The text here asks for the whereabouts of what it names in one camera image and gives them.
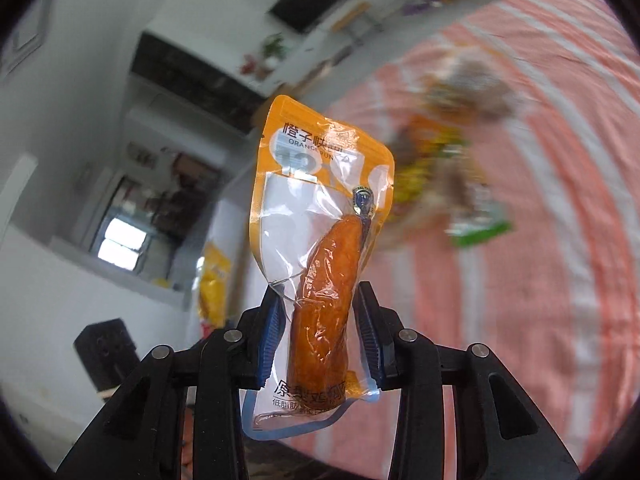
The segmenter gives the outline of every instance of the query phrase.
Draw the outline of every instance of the black backsplash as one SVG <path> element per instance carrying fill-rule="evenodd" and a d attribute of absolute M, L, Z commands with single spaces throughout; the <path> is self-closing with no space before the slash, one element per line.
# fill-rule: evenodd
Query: black backsplash
<path fill-rule="evenodd" d="M 251 116 L 265 101 L 217 68 L 147 33 L 140 37 L 131 71 L 244 134 L 251 131 Z"/>

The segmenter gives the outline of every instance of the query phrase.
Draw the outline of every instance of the window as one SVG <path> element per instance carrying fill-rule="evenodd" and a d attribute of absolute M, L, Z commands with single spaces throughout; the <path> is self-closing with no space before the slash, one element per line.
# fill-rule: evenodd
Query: window
<path fill-rule="evenodd" d="M 138 264 L 146 240 L 143 230 L 114 218 L 104 232 L 98 258 L 123 269 L 133 270 Z"/>

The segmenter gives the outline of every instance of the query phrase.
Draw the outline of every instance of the pink and white striped cloth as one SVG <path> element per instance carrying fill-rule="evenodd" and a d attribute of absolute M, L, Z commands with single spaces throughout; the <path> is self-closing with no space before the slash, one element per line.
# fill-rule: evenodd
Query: pink and white striped cloth
<path fill-rule="evenodd" d="M 584 468 L 640 388 L 640 56 L 602 0 L 502 0 L 383 66 L 327 116 L 388 138 L 412 113 L 407 89 L 455 44 L 505 53 L 505 79 L 530 98 L 519 117 L 470 134 L 515 230 L 456 250 L 430 228 L 375 254 L 364 278 L 434 342 L 487 343 Z M 398 400 L 357 402 L 289 443 L 386 479 Z M 446 405 L 452 479 L 450 392 Z"/>

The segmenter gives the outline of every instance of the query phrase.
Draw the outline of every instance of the floor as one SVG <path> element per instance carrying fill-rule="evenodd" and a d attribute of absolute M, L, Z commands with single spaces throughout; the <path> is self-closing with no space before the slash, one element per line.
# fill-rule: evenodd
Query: floor
<path fill-rule="evenodd" d="M 431 7 L 415 16 L 397 12 L 383 22 L 382 32 L 371 32 L 364 45 L 316 83 L 301 101 L 315 110 L 325 110 L 349 89 L 363 81 L 385 63 L 401 57 L 411 47 L 463 16 L 495 0 L 456 0 L 442 7 Z"/>

